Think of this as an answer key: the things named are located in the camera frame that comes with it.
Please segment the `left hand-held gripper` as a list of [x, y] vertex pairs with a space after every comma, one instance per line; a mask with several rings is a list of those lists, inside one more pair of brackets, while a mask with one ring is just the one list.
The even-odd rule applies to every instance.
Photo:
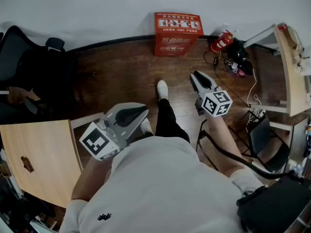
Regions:
[[79, 141], [96, 160], [106, 160], [132, 141], [148, 113], [145, 104], [116, 104], [106, 114], [101, 112], [95, 115]]

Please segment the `red fire equipment box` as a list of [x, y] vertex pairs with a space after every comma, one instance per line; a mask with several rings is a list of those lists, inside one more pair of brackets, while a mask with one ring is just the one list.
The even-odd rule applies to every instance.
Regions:
[[204, 35], [199, 15], [154, 12], [155, 33], [190, 33]]

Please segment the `person's right forearm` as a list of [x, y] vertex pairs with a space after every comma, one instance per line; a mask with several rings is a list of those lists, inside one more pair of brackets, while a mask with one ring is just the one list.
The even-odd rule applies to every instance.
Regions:
[[[242, 158], [223, 118], [221, 116], [212, 117], [208, 113], [205, 113], [205, 116], [208, 122], [209, 134], [216, 144], [227, 152]], [[219, 171], [229, 178], [235, 171], [244, 169], [244, 165], [240, 162], [232, 160], [221, 153], [216, 153], [215, 155]]]

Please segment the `person's left forearm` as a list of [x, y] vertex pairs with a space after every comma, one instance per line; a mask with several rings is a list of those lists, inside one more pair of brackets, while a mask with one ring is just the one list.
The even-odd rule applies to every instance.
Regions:
[[99, 161], [91, 157], [83, 169], [71, 195], [72, 200], [90, 201], [104, 185], [114, 157]]

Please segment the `red fire extinguisher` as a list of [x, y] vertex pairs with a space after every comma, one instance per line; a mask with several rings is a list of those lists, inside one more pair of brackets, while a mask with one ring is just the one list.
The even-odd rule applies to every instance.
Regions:
[[226, 30], [225, 32], [222, 32], [222, 34], [210, 44], [209, 50], [212, 52], [220, 52], [229, 45], [231, 45], [234, 41], [233, 34]]

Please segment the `person's left white shoe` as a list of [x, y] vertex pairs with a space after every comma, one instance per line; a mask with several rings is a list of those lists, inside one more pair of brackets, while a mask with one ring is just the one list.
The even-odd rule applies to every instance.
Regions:
[[143, 120], [143, 122], [140, 125], [140, 129], [143, 132], [143, 134], [147, 134], [147, 133], [153, 134], [153, 131], [152, 131], [152, 128], [151, 128], [151, 124], [150, 124], [148, 118], [145, 118]]

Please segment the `person's white shoe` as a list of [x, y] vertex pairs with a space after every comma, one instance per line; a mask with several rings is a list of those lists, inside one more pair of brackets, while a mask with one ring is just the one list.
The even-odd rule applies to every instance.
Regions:
[[148, 118], [145, 118], [143, 120], [143, 122], [140, 125], [140, 129], [143, 132], [143, 134], [147, 134], [147, 133], [153, 134], [153, 131], [152, 131], [152, 128], [151, 128], [151, 124], [150, 124]]
[[157, 83], [157, 93], [158, 93], [158, 99], [168, 99], [168, 86], [164, 80], [160, 80]]

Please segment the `person's black trousers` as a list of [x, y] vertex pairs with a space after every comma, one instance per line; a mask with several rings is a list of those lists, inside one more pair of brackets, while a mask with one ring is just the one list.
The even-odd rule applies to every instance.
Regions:
[[158, 102], [158, 114], [155, 134], [147, 133], [136, 137], [131, 143], [145, 141], [167, 145], [172, 143], [190, 144], [188, 134], [177, 124], [174, 111], [168, 100]]

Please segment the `person's right white shoe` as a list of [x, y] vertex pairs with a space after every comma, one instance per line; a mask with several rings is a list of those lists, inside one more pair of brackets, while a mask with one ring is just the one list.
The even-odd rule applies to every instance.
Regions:
[[164, 80], [160, 80], [157, 83], [157, 93], [158, 93], [158, 99], [168, 99], [168, 86]]

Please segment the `black bag with gear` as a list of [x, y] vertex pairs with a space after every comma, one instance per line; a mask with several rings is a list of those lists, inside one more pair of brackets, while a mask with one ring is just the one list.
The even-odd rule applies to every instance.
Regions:
[[225, 54], [224, 64], [230, 72], [240, 77], [253, 75], [253, 65], [248, 60], [249, 54], [242, 41], [234, 37], [233, 43], [225, 48]]

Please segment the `white power strip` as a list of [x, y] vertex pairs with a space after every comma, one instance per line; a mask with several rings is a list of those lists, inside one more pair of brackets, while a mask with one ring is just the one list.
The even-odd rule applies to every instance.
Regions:
[[249, 121], [258, 121], [260, 118], [264, 117], [266, 114], [265, 110], [253, 109], [249, 111]]

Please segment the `light wooden table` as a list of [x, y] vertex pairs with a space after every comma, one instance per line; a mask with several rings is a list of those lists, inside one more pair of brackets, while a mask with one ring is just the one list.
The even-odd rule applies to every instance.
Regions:
[[[0, 125], [4, 151], [21, 190], [66, 208], [82, 165], [69, 120]], [[24, 168], [27, 157], [34, 171]]]

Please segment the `small brown object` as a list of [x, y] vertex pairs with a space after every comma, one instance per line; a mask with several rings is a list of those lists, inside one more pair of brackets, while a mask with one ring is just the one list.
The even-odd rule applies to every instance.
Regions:
[[25, 156], [21, 156], [20, 158], [23, 162], [24, 168], [27, 169], [30, 173], [32, 173], [34, 171], [34, 168], [31, 164], [30, 160]]

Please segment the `black backpack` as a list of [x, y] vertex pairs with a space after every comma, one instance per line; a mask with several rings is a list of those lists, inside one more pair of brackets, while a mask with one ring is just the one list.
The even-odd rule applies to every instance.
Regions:
[[237, 215], [247, 233], [285, 233], [310, 203], [310, 180], [282, 177], [237, 200]]

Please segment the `white wooden desk frame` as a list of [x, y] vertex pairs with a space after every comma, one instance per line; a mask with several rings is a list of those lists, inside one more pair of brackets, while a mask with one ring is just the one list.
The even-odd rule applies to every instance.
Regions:
[[281, 101], [279, 106], [249, 104], [249, 107], [284, 113], [292, 117], [311, 108], [311, 92], [307, 91], [306, 77], [301, 74], [304, 71], [305, 61], [309, 57], [304, 55], [304, 47], [298, 33], [285, 23], [272, 25], [248, 39], [243, 46], [247, 48], [271, 34], [277, 41], [278, 52], [283, 63], [287, 98]]

